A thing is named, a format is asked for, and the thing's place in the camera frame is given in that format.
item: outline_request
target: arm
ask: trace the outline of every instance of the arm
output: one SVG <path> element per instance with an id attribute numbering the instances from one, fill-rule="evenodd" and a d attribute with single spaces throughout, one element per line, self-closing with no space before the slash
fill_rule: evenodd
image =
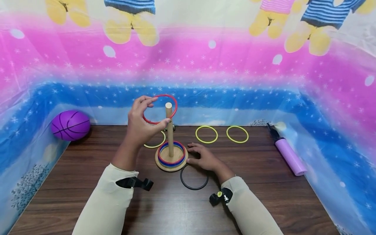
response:
<path id="1" fill-rule="evenodd" d="M 187 162 L 205 170 L 214 171 L 221 188 L 228 188 L 232 191 L 233 195 L 227 206 L 243 235 L 283 235 L 271 214 L 251 192 L 243 179 L 236 176 L 226 164 L 204 146 L 192 143 L 188 147 L 189 152 L 197 152 L 201 154 L 201 158 L 189 158 Z"/>
<path id="2" fill-rule="evenodd" d="M 128 113 L 128 129 L 112 162 L 103 171 L 73 230 L 73 235 L 120 235 L 126 210 L 133 197 L 133 188 L 122 188 L 116 181 L 137 177 L 136 159 L 141 146 L 163 130 L 169 119 L 151 126 L 142 116 L 153 107 L 156 98 L 142 96 L 135 100 Z"/>

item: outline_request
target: hand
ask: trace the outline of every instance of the hand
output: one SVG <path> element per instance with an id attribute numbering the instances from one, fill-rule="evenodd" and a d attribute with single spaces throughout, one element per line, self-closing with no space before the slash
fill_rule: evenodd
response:
<path id="1" fill-rule="evenodd" d="M 125 141 L 134 147 L 141 147 L 148 142 L 155 134 L 166 128 L 170 122 L 169 118 L 162 120 L 157 125 L 150 125 L 143 119 L 147 107 L 154 106 L 158 97 L 141 96 L 137 98 L 128 113 L 128 129 Z"/>
<path id="2" fill-rule="evenodd" d="M 188 152 L 199 153 L 201 155 L 200 159 L 188 158 L 186 161 L 189 164 L 197 165 L 204 170 L 215 171 L 222 163 L 208 148 L 201 144 L 191 143 L 188 144 L 188 147 Z"/>
<path id="3" fill-rule="evenodd" d="M 235 177 L 235 173 L 225 163 L 216 158 L 208 148 L 196 143 L 188 144 L 188 147 L 188 152 L 199 153 L 201 158 L 187 158 L 187 163 L 197 165 L 204 170 L 214 171 L 220 184 L 223 184 L 225 181 Z"/>

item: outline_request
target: striped shirt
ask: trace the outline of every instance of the striped shirt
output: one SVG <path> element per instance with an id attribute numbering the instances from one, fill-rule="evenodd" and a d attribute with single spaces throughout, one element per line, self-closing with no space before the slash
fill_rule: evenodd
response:
<path id="1" fill-rule="evenodd" d="M 125 11 L 131 14 L 140 12 L 150 12 L 155 14 L 154 0 L 104 0 L 105 6 L 111 6 L 120 11 Z"/>
<path id="2" fill-rule="evenodd" d="M 260 9 L 276 13 L 290 14 L 294 0 L 262 0 Z"/>
<path id="3" fill-rule="evenodd" d="M 344 0 L 341 5 L 334 6 L 333 0 L 309 0 L 302 21 L 316 27 L 333 26 L 339 29 L 350 10 L 354 13 L 364 2 L 365 0 Z"/>

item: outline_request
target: arm sleeve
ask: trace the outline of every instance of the arm sleeve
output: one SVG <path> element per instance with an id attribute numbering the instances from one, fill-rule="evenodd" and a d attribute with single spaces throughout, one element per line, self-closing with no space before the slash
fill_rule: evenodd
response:
<path id="1" fill-rule="evenodd" d="M 228 188 L 233 193 L 227 206 L 243 235 L 283 235 L 269 211 L 242 178 L 235 176 L 225 181 L 221 188 Z"/>
<path id="2" fill-rule="evenodd" d="M 133 188 L 121 188 L 115 182 L 137 176 L 136 171 L 124 171 L 112 164 L 107 166 L 83 208 L 72 234 L 120 235 L 125 212 L 133 197 Z"/>

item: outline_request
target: purple ball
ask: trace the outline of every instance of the purple ball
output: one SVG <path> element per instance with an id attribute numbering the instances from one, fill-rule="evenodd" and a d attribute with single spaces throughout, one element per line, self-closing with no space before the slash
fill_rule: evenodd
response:
<path id="1" fill-rule="evenodd" d="M 89 117 L 77 110 L 68 110 L 57 115 L 51 122 L 54 136 L 66 141 L 84 137 L 90 130 Z"/>

